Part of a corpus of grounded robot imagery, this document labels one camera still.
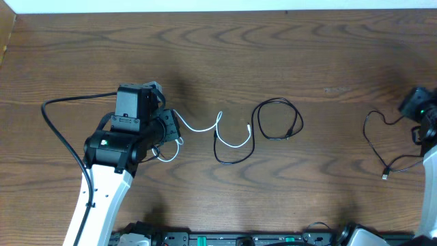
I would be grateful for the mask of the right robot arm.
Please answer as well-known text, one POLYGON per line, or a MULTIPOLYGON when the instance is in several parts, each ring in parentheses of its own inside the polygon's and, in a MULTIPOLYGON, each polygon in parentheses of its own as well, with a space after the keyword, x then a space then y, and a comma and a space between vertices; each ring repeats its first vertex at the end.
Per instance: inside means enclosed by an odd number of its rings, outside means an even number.
POLYGON ((419 145, 425 170, 425 189, 419 229, 413 245, 436 244, 436 91, 410 90, 399 112, 419 124, 419 145))

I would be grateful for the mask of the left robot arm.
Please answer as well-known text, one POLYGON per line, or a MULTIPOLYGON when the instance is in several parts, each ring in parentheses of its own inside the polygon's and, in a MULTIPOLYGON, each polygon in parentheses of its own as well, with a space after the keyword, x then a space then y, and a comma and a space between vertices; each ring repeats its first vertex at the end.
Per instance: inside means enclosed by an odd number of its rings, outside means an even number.
POLYGON ((86 175, 64 245, 107 245, 115 219, 147 152, 180 138, 159 83, 122 84, 115 112, 84 144, 86 175))

